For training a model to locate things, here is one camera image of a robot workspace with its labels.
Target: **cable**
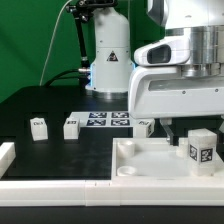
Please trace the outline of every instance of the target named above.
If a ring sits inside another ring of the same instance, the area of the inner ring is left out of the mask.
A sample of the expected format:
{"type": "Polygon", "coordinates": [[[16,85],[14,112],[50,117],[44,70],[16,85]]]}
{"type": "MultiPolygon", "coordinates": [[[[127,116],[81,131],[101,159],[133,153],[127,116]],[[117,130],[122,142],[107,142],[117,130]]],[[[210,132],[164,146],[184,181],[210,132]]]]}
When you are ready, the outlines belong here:
{"type": "Polygon", "coordinates": [[[58,24],[59,24],[59,21],[60,21],[62,12],[64,11],[64,9],[68,5],[68,3],[70,3],[71,1],[73,1],[73,0],[67,1],[63,5],[61,11],[58,14],[58,18],[56,20],[55,27],[54,27],[54,31],[53,31],[53,34],[52,34],[52,37],[51,37],[51,42],[50,42],[50,46],[49,46],[49,49],[48,49],[47,57],[46,57],[46,60],[45,60],[45,63],[44,63],[44,68],[43,68],[42,75],[41,75],[41,79],[40,79],[40,86],[42,86],[43,78],[44,78],[45,71],[46,71],[46,68],[47,68],[47,64],[48,64],[48,61],[49,61],[49,58],[50,58],[50,55],[51,55],[52,46],[53,46],[53,43],[54,43],[56,31],[57,31],[57,28],[58,28],[58,24]]]}
{"type": "Polygon", "coordinates": [[[86,76],[84,75],[79,75],[79,76],[69,76],[69,77],[61,77],[61,78],[57,78],[57,79],[52,79],[51,81],[48,81],[47,83],[45,83],[44,87],[49,87],[54,81],[57,80],[63,80],[63,79],[86,79],[86,76]]]}
{"type": "Polygon", "coordinates": [[[55,80],[59,79],[60,77],[64,76],[64,75],[67,75],[67,74],[70,74],[70,73],[75,73],[75,72],[78,72],[78,69],[70,69],[70,70],[67,70],[67,71],[64,71],[64,72],[61,72],[59,73],[58,75],[54,76],[52,79],[50,79],[49,81],[47,81],[44,86],[45,87],[48,87],[51,85],[52,82],[54,82],[55,80]]]}

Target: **black table surface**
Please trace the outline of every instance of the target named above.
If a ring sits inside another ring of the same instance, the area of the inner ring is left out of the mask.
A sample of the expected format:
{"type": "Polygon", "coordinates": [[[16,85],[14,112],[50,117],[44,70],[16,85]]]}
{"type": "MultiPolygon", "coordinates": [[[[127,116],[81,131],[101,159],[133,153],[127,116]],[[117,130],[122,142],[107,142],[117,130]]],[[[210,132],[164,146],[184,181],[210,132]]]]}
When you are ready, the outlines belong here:
{"type": "MultiPolygon", "coordinates": [[[[111,178],[112,139],[132,137],[131,128],[82,128],[78,142],[65,142],[63,124],[73,111],[127,111],[127,100],[103,100],[78,87],[26,87],[0,104],[0,142],[14,141],[16,159],[2,181],[111,178]],[[48,141],[34,142],[30,119],[43,117],[48,141]]],[[[217,130],[217,117],[174,119],[173,129],[217,130]]],[[[165,133],[156,125],[155,137],[165,133]]],[[[0,208],[1,223],[222,223],[224,207],[10,207],[0,208]]]]}

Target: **black panel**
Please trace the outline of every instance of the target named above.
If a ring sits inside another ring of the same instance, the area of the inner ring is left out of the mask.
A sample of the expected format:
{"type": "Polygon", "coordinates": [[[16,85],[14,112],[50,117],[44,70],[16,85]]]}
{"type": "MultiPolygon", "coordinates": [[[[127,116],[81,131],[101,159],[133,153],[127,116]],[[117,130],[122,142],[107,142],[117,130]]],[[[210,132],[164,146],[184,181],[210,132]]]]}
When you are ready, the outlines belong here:
{"type": "Polygon", "coordinates": [[[155,47],[148,51],[147,60],[150,64],[168,63],[171,59],[171,48],[168,45],[155,47]]]}

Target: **green backdrop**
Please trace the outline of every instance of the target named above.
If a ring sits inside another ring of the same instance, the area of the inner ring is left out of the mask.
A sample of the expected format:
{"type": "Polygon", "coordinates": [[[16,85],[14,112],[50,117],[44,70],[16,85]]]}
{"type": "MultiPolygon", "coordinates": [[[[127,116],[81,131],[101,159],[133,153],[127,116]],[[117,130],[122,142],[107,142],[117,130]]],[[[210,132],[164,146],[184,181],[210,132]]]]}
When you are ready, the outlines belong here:
{"type": "MultiPolygon", "coordinates": [[[[128,17],[128,0],[118,0],[117,11],[128,17]]],[[[0,102],[24,86],[39,85],[53,28],[66,0],[0,2],[0,102]]],[[[131,50],[158,40],[163,30],[146,15],[146,0],[130,1],[131,50]]],[[[95,55],[94,25],[83,25],[90,61],[95,55]]],[[[44,83],[54,75],[80,65],[79,46],[72,15],[62,14],[44,83]]],[[[55,85],[76,85],[57,81],[55,85]]]]}

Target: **white cube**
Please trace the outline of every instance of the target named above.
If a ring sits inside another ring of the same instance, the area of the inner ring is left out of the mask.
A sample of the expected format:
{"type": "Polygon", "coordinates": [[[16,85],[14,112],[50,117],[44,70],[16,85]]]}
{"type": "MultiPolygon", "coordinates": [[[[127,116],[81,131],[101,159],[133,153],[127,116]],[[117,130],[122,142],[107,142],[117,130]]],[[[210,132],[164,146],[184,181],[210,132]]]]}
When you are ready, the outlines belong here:
{"type": "Polygon", "coordinates": [[[79,119],[74,118],[74,117],[67,118],[63,129],[64,129],[64,139],[65,140],[78,139],[79,132],[80,132],[79,119]]]}
{"type": "Polygon", "coordinates": [[[31,119],[30,125],[34,141],[48,139],[47,125],[44,118],[31,119]]]}
{"type": "Polygon", "coordinates": [[[188,132],[189,168],[197,176],[213,175],[215,172],[215,155],[217,135],[207,129],[188,132]]]}
{"type": "Polygon", "coordinates": [[[149,138],[154,132],[155,120],[138,120],[133,127],[133,138],[149,138]]]}

